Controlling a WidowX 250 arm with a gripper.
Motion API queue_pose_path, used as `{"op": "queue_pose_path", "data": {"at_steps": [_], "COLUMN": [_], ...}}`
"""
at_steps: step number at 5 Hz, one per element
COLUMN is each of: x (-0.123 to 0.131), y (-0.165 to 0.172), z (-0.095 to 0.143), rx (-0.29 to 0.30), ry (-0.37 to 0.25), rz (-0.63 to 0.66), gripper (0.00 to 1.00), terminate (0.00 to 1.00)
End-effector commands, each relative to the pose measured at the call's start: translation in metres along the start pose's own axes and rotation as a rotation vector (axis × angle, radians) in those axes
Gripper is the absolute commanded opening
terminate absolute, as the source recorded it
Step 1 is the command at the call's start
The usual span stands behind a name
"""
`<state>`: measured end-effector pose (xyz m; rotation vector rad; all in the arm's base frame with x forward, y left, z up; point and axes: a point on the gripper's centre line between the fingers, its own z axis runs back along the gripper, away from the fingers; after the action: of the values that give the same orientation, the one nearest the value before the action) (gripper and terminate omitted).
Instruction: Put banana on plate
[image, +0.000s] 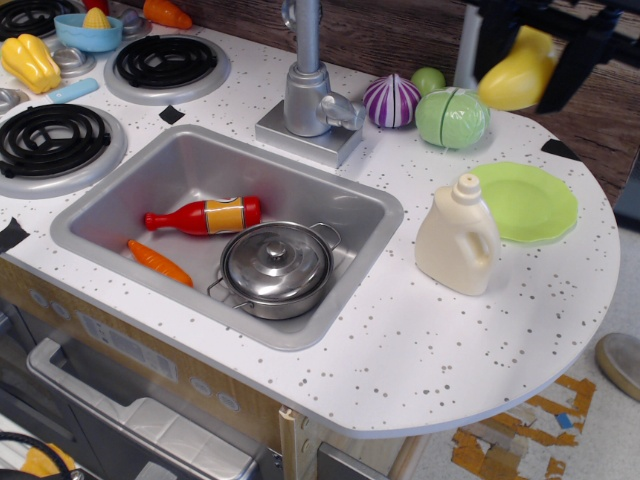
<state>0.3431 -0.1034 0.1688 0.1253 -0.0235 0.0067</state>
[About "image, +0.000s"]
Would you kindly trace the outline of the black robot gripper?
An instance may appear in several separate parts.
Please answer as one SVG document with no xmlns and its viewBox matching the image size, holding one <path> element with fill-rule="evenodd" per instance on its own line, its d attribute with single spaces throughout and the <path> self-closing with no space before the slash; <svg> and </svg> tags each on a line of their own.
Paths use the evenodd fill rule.
<svg viewBox="0 0 640 480">
<path fill-rule="evenodd" d="M 599 1 L 600 9 L 588 18 L 577 15 L 576 1 L 571 1 L 565 10 L 554 1 L 473 1 L 471 4 L 479 8 L 481 17 L 473 70 L 476 80 L 481 80 L 505 59 L 522 25 L 571 41 L 564 48 L 536 107 L 538 114 L 560 112 L 603 58 L 606 62 L 639 60 L 639 40 L 616 31 L 624 13 L 639 13 L 637 1 Z M 581 36 L 596 29 L 605 34 Z"/>
</svg>

